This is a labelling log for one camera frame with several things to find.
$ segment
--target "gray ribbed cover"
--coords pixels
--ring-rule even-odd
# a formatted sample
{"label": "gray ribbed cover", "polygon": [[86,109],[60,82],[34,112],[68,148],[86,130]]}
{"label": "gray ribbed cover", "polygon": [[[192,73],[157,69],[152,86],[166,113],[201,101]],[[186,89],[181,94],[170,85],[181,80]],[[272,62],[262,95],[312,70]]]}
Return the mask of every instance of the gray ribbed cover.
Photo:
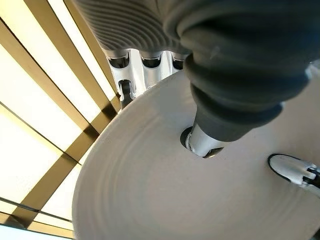
{"label": "gray ribbed cover", "polygon": [[163,32],[158,1],[75,0],[75,3],[105,50],[190,52]]}

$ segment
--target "white disc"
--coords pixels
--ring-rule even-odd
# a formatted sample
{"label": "white disc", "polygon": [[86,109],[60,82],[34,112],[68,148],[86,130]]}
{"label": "white disc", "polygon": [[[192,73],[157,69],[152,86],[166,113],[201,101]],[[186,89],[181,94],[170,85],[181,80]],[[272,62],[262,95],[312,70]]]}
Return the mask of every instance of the white disc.
{"label": "white disc", "polygon": [[271,123],[204,159],[180,143],[196,106],[182,71],[138,97],[98,138],[73,199],[77,240],[308,240],[320,199],[272,172],[283,153],[320,165],[320,83]]}

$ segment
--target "light panel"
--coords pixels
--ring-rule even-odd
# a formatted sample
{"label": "light panel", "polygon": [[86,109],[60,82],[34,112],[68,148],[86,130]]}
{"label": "light panel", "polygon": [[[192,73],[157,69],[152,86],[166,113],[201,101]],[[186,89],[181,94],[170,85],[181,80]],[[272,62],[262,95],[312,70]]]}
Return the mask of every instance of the light panel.
{"label": "light panel", "polygon": [[69,229],[69,230],[74,230],[74,226],[72,225],[71,222],[69,221],[65,221],[65,220],[61,220],[59,218],[56,217],[52,217],[52,216],[48,216],[42,213],[39,213],[34,221],[39,222],[39,223],[43,223],[43,224],[48,224],[48,225],[52,225],[52,226],[56,226],[59,228],[63,228],[63,229]]}
{"label": "light panel", "polygon": [[23,46],[91,122],[100,109],[50,41],[23,0],[0,1],[0,15]]}
{"label": "light panel", "polygon": [[14,227],[0,225],[1,240],[68,240],[69,238],[52,236],[48,234],[22,230]]}
{"label": "light panel", "polygon": [[44,205],[42,208],[43,212],[72,220],[72,198],[80,170],[80,165],[76,165],[74,169],[72,169],[49,201]]}
{"label": "light panel", "polygon": [[1,44],[0,66],[0,101],[59,148],[66,150],[82,130]]}
{"label": "light panel", "polygon": [[75,21],[73,20],[72,16],[70,15],[64,1],[63,0],[48,0],[48,2],[51,5],[56,16],[58,17],[59,21],[61,22],[62,26],[64,27],[66,33],[69,35],[71,41],[73,42],[73,44],[75,45],[75,47],[79,51],[79,54],[83,58],[84,62],[86,63],[86,65],[90,69],[94,78],[99,83],[104,94],[111,101],[116,96],[116,94],[113,91],[112,87],[110,86],[103,71],[101,70],[96,58],[94,57],[93,53],[91,52],[88,44],[86,43],[80,30],[78,29]]}
{"label": "light panel", "polygon": [[[20,203],[62,152],[2,105],[0,133],[0,197]],[[2,212],[14,209],[0,202]]]}
{"label": "light panel", "polygon": [[3,212],[5,214],[12,214],[15,209],[15,205],[0,200],[0,212]]}

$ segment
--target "round plate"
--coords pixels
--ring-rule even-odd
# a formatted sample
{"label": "round plate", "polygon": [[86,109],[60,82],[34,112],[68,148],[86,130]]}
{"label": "round plate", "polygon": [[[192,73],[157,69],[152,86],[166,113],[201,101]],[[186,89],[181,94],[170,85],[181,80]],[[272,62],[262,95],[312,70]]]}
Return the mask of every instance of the round plate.
{"label": "round plate", "polygon": [[182,71],[133,101],[98,138],[73,198],[78,240],[307,240],[320,200],[269,169],[283,153],[320,165],[320,83],[271,123],[203,159],[180,143],[196,106]]}

